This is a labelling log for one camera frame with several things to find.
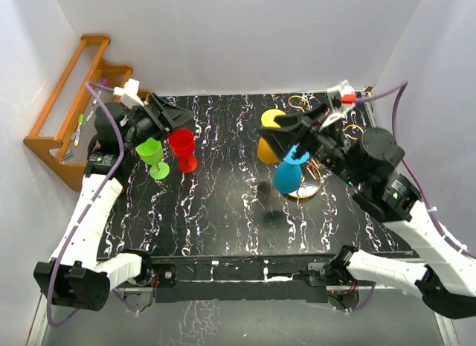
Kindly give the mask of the green wine glass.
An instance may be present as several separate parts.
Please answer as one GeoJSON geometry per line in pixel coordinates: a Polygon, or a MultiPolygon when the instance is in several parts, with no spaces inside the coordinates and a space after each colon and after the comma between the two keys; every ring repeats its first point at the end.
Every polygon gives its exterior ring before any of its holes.
{"type": "Polygon", "coordinates": [[[164,152],[160,141],[148,138],[144,143],[139,144],[135,151],[141,160],[149,165],[149,175],[154,180],[162,180],[169,175],[170,167],[163,162],[164,152]]]}

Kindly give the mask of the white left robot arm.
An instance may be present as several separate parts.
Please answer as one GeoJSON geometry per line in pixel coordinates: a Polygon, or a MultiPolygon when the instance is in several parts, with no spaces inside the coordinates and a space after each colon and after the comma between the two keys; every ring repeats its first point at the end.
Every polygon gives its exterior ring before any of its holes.
{"type": "Polygon", "coordinates": [[[99,104],[76,208],[49,261],[38,262],[33,271],[48,308],[99,311],[122,283],[144,286],[152,280],[154,269],[146,253],[127,249],[99,262],[97,250],[123,191],[131,150],[150,138],[167,139],[192,118],[191,111],[156,94],[132,108],[113,101],[99,104]]]}

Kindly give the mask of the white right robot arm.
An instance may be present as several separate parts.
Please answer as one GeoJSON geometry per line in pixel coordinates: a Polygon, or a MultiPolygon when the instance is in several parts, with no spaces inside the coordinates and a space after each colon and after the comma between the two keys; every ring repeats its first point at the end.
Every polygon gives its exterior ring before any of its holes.
{"type": "Polygon", "coordinates": [[[277,127],[261,127],[278,158],[309,153],[338,178],[357,189],[353,200],[366,213],[398,234],[422,258],[406,263],[378,257],[355,246],[339,253],[311,281],[333,279],[347,284],[371,281],[420,298],[450,319],[475,316],[475,259],[459,251],[445,228],[435,228],[422,194],[396,167],[405,155],[386,129],[370,127],[350,144],[338,134],[339,112],[322,104],[306,113],[278,115],[277,127]]]}

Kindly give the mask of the red wine glass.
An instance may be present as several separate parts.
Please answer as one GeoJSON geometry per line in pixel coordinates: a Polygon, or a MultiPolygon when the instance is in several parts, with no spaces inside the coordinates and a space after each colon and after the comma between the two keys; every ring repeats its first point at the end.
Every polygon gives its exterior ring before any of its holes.
{"type": "Polygon", "coordinates": [[[183,173],[192,173],[198,167],[198,160],[194,156],[195,139],[189,129],[177,129],[168,138],[173,154],[178,158],[178,169],[183,173]]]}

